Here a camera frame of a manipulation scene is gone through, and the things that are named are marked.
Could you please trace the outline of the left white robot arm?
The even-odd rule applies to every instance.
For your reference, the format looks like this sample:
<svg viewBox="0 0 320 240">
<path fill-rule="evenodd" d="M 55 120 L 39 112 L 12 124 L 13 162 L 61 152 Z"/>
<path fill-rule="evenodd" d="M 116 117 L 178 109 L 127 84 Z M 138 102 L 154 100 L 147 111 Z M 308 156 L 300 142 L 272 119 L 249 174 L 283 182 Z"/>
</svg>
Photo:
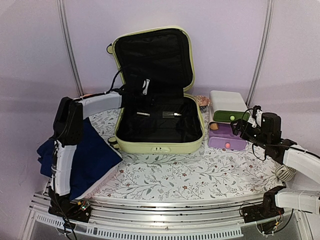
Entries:
<svg viewBox="0 0 320 240">
<path fill-rule="evenodd" d="M 60 100 L 53 121 L 54 152 L 52 161 L 52 190 L 59 196 L 71 192 L 72 163 L 77 145 L 84 136 L 83 120 L 107 110 L 128 107 L 151 95 L 156 81 L 140 78 L 136 82 L 126 83 L 120 88 L 87 94 L 78 98 L 68 96 Z"/>
</svg>

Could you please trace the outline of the brown plush toy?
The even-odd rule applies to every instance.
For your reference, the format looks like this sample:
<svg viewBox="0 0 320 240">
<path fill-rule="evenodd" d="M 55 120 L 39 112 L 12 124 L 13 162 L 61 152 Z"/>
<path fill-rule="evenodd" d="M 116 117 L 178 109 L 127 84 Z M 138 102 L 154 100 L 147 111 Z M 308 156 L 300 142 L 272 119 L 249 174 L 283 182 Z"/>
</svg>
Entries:
<svg viewBox="0 0 320 240">
<path fill-rule="evenodd" d="M 211 122 L 209 124 L 209 128 L 212 131 L 217 131 L 219 129 L 219 124 L 217 122 Z"/>
</svg>

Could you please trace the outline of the frosted glass spray bottle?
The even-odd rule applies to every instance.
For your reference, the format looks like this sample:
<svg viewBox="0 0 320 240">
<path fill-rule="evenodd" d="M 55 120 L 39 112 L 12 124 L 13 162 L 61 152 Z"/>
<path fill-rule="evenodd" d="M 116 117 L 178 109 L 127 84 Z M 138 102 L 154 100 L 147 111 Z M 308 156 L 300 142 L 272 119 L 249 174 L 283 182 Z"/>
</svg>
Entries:
<svg viewBox="0 0 320 240">
<path fill-rule="evenodd" d="M 177 118 L 181 117 L 182 114 L 178 112 L 173 112 L 173 111 L 163 111 L 162 112 L 162 117 L 163 118 Z"/>
</svg>

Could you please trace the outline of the dark blue garment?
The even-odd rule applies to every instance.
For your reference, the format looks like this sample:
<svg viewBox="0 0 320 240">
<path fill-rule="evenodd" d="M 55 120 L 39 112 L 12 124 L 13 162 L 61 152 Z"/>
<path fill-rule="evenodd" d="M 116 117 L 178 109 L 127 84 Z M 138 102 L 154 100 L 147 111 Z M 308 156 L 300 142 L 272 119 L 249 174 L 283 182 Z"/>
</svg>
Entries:
<svg viewBox="0 0 320 240">
<path fill-rule="evenodd" d="M 40 173 L 51 177 L 54 141 L 47 140 L 38 149 Z M 73 156 L 69 199 L 82 200 L 81 196 L 111 168 L 122 161 L 121 154 L 110 147 L 92 126 L 89 118 L 83 120 L 83 138 Z"/>
</svg>

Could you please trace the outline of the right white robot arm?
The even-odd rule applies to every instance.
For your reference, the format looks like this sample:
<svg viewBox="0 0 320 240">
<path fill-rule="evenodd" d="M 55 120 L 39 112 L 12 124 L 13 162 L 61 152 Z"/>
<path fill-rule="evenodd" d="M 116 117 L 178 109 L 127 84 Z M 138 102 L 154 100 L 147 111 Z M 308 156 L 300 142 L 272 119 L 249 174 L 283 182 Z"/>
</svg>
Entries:
<svg viewBox="0 0 320 240">
<path fill-rule="evenodd" d="M 246 222 L 281 215 L 285 208 L 319 215 L 320 157 L 297 142 L 282 138 L 281 117 L 272 112 L 254 109 L 249 118 L 242 116 L 231 122 L 232 133 L 260 147 L 265 158 L 277 164 L 276 186 L 263 195 L 259 205 L 243 208 Z"/>
</svg>

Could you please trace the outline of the green drawer with knob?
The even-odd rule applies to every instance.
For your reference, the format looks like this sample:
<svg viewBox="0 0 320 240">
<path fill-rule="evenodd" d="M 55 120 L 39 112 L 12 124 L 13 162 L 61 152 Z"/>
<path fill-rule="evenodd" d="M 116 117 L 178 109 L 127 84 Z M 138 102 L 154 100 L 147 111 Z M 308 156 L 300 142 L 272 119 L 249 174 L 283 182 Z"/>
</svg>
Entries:
<svg viewBox="0 0 320 240">
<path fill-rule="evenodd" d="M 250 117 L 250 113 L 243 111 L 228 111 L 228 110 L 217 110 L 213 113 L 213 121 L 219 123 L 231 123 L 243 118 L 247 121 Z"/>
</svg>

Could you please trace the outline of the purple drawer with pink knob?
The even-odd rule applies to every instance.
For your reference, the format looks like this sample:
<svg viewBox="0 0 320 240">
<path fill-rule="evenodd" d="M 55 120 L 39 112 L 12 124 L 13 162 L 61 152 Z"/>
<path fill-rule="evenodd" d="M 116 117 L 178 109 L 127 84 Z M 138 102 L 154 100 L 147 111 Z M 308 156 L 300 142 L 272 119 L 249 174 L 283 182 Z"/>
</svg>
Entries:
<svg viewBox="0 0 320 240">
<path fill-rule="evenodd" d="M 210 130 L 208 127 L 208 146 L 211 148 L 229 149 L 242 151 L 247 142 L 240 136 L 233 135 L 229 123 L 218 123 L 218 130 Z"/>
</svg>

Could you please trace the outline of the light green hard-shell suitcase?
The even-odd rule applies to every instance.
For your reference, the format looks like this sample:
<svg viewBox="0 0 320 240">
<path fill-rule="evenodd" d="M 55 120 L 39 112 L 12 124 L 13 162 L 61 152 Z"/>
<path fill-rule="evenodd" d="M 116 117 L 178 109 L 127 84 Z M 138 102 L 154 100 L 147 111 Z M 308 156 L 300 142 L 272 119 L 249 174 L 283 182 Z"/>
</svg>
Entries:
<svg viewBox="0 0 320 240">
<path fill-rule="evenodd" d="M 131 154 L 197 151 L 205 126 L 196 98 L 188 93 L 195 82 L 188 33 L 179 26 L 146 29 L 119 36 L 106 50 L 115 60 L 122 86 L 130 76 L 155 80 L 152 106 L 121 107 L 114 130 L 119 149 Z M 163 118 L 163 112 L 182 116 Z"/>
</svg>

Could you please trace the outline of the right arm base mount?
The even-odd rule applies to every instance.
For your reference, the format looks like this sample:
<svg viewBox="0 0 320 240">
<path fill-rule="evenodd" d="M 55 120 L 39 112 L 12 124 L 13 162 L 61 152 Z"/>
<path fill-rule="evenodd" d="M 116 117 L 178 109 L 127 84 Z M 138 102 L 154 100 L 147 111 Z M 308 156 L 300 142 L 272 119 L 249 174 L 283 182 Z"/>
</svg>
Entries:
<svg viewBox="0 0 320 240">
<path fill-rule="evenodd" d="M 256 225 L 263 235 L 273 235 L 284 220 L 284 208 L 276 206 L 276 194 L 284 189 L 284 186 L 276 186 L 263 194 L 262 203 L 245 202 L 239 208 L 239 214 L 245 223 L 258 222 L 273 219 L 271 222 L 262 222 Z"/>
</svg>

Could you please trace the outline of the white plastic mesh basket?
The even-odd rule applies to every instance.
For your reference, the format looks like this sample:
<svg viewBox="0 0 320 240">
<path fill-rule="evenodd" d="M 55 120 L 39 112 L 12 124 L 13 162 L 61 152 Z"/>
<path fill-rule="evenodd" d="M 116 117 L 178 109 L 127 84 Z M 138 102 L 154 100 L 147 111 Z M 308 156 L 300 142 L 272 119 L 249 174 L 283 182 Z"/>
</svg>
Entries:
<svg viewBox="0 0 320 240">
<path fill-rule="evenodd" d="M 119 170 L 119 166 L 116 165 L 111 168 L 104 176 L 101 177 L 96 183 L 94 183 L 85 193 L 81 196 L 82 199 L 90 199 L 96 194 L 107 182 L 109 182 Z"/>
</svg>

